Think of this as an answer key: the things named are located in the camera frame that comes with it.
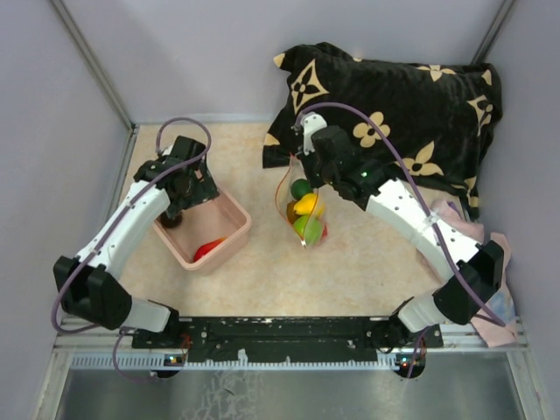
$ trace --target metal frame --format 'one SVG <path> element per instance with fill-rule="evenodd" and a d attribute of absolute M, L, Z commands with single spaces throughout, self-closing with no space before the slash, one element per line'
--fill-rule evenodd
<path fill-rule="evenodd" d="M 115 184 L 113 186 L 112 199 L 108 206 L 107 218 L 115 211 L 120 200 L 121 189 L 125 176 L 129 167 L 132 151 L 137 139 L 138 129 L 131 121 L 129 113 L 123 103 L 122 98 L 117 93 L 110 78 L 103 71 L 100 61 L 96 58 L 94 52 L 81 33 L 80 28 L 75 23 L 71 13 L 66 7 L 63 0 L 49 0 L 54 11 L 59 16 L 62 24 L 65 26 L 70 38 L 78 48 L 80 55 L 86 61 L 91 74 L 98 82 L 101 91 L 106 96 L 110 106 L 119 115 L 122 123 L 129 128 L 129 138 L 126 144 L 123 157 L 122 167 L 119 171 Z M 498 12 L 488 28 L 488 32 L 482 39 L 477 52 L 472 58 L 472 63 L 480 63 L 487 58 L 491 48 L 494 45 L 503 25 L 511 16 L 516 0 L 504 0 Z M 84 321 L 77 318 L 68 317 L 63 319 L 63 324 L 69 327 L 83 326 Z M 486 353 L 486 352 L 503 352 L 507 353 L 510 369 L 514 377 L 515 386 L 521 399 L 521 405 L 527 418 L 530 419 L 552 419 L 552 411 L 549 403 L 544 397 L 546 395 L 544 386 L 540 380 L 533 360 L 529 344 L 526 340 L 521 321 L 518 321 L 518 333 L 520 343 L 513 347 L 496 347 L 488 348 L 480 336 L 474 331 L 471 325 L 442 325 L 442 334 L 444 338 L 444 347 L 430 349 L 428 353 Z M 59 336 L 52 350 L 51 360 L 45 374 L 43 387 L 40 397 L 37 401 L 37 407 L 33 418 L 40 420 L 52 420 L 56 417 L 56 413 L 60 404 L 62 390 L 64 388 L 68 371 L 75 368 L 97 368 L 112 369 L 110 362 L 111 352 L 117 337 L 116 332 L 96 328 L 82 335 L 76 336 Z M 380 361 L 376 365 L 363 364 L 336 364 L 337 366 L 322 366 L 321 368 L 341 368 L 341 369 L 391 369 L 394 366 L 394 358 L 397 353 L 409 353 L 412 349 L 409 347 L 396 349 L 392 354 L 381 355 Z M 132 349 L 131 338 L 127 337 L 122 340 L 119 347 L 119 361 L 121 369 L 139 369 L 152 368 L 163 363 L 163 358 L 169 354 L 177 354 L 180 349 L 165 350 L 138 350 Z M 200 369 L 313 369 L 313 366 L 295 366 L 297 364 L 277 364 L 282 366 L 253 366 L 250 363 L 240 360 L 239 363 L 208 363 L 208 364 L 186 364 L 182 367 L 184 370 L 200 370 Z"/>
<path fill-rule="evenodd" d="M 63 320 L 69 329 L 84 326 L 86 322 L 75 317 Z M 553 418 L 544 387 L 536 371 L 535 362 L 530 352 L 529 343 L 523 330 L 522 322 L 517 319 L 519 342 L 515 346 L 488 348 L 484 340 L 476 333 L 472 325 L 441 325 L 444 346 L 428 349 L 430 354 L 464 354 L 488 352 L 505 353 L 514 377 L 518 396 L 525 417 L 535 420 L 551 420 Z M 49 365 L 43 392 L 38 401 L 36 416 L 40 420 L 51 420 L 56 416 L 62 389 L 70 369 L 112 370 L 112 351 L 118 337 L 116 331 L 95 328 L 79 335 L 59 336 L 54 344 L 51 363 Z M 411 347 L 396 348 L 390 354 L 378 354 L 379 360 L 371 362 L 348 363 L 249 363 L 240 358 L 237 362 L 206 362 L 186 363 L 183 367 L 167 367 L 165 360 L 171 355 L 178 355 L 178 348 L 158 350 L 141 350 L 132 348 L 132 338 L 125 337 L 118 349 L 118 363 L 121 370 L 395 370 L 398 354 L 409 354 Z"/>
<path fill-rule="evenodd" d="M 131 130 L 134 124 L 130 119 L 129 112 L 124 105 L 123 99 L 117 93 L 115 85 L 111 82 L 110 78 L 103 70 L 100 61 L 97 59 L 93 50 L 89 46 L 89 43 L 81 33 L 80 28 L 74 21 L 74 18 L 67 6 L 62 0 L 49 0 L 49 3 L 59 17 L 60 22 L 65 27 L 70 39 L 78 48 L 81 57 L 86 62 L 87 68 L 90 70 L 95 81 L 97 81 L 101 91 L 107 98 L 109 105 L 118 114 L 126 128 Z"/>
<path fill-rule="evenodd" d="M 472 57 L 471 64 L 479 64 L 485 61 L 500 34 L 503 25 L 511 17 L 512 10 L 514 9 L 517 0 L 503 0 L 496 16 L 494 17 L 492 24 L 488 28 L 488 32 L 482 39 L 476 53 Z"/>

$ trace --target pink plastic basket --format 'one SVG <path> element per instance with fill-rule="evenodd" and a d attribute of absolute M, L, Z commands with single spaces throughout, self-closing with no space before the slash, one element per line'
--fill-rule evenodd
<path fill-rule="evenodd" d="M 154 223 L 159 237 L 186 270 L 209 274 L 249 240 L 251 217 L 231 195 L 219 191 L 218 198 L 185 210 L 178 227 L 167 229 L 157 220 Z M 227 239 L 193 262 L 199 247 L 223 237 Z"/>

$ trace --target black metal base plate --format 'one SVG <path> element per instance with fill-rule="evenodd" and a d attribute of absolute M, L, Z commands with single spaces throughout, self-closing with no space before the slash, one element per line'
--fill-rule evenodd
<path fill-rule="evenodd" d="M 189 342 L 189 361 L 237 361 L 244 350 L 249 362 L 377 361 L 377 350 L 399 347 L 375 333 L 386 318 L 182 318 L 180 334 L 137 331 L 133 348 L 181 348 Z M 409 337 L 414 343 L 416 335 Z M 424 335 L 427 347 L 442 347 L 438 325 Z"/>

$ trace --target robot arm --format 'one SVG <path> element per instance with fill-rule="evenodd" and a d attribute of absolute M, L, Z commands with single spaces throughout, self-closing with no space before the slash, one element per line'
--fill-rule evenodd
<path fill-rule="evenodd" d="M 129 327 L 172 333 L 179 322 L 177 311 L 132 297 L 118 279 L 128 258 L 157 217 L 164 226 L 176 227 L 181 222 L 183 210 L 218 196 L 205 159 L 171 173 L 148 188 L 159 174 L 197 156 L 204 147 L 191 138 L 177 137 L 173 147 L 158 160 L 148 161 L 140 167 L 126 198 L 101 232 L 74 258 L 59 258 L 53 272 L 60 291 L 80 263 L 96 250 L 61 301 L 66 312 L 111 330 Z M 144 188 L 148 189 L 142 197 L 132 202 Z M 123 212 L 125 207 L 128 207 L 126 213 Z M 121 218 L 120 223 L 110 232 L 117 218 Z M 108 234 L 110 237 L 97 248 L 96 245 Z"/>
<path fill-rule="evenodd" d="M 503 249 L 493 241 L 481 245 L 435 213 L 426 216 L 402 181 L 388 175 L 377 162 L 363 164 L 347 133 L 327 126 L 320 115 L 306 115 L 302 125 L 304 145 L 298 156 L 311 186 L 327 183 L 344 200 L 385 220 L 422 252 L 443 279 L 449 279 L 441 288 L 413 297 L 395 311 L 389 322 L 398 334 L 410 335 L 447 321 L 467 324 L 479 307 L 454 276 L 432 225 L 439 226 L 458 271 L 483 302 L 501 286 Z"/>

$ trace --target green lime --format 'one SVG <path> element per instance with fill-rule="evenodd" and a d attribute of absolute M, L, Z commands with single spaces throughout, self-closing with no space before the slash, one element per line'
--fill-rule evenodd
<path fill-rule="evenodd" d="M 312 187 L 307 182 L 307 179 L 296 179 L 290 187 L 291 196 L 295 201 L 301 200 L 304 195 L 312 193 Z"/>
<path fill-rule="evenodd" d="M 294 230 L 303 237 L 307 245 L 315 245 L 323 235 L 323 223 L 314 217 L 301 216 L 293 224 Z"/>

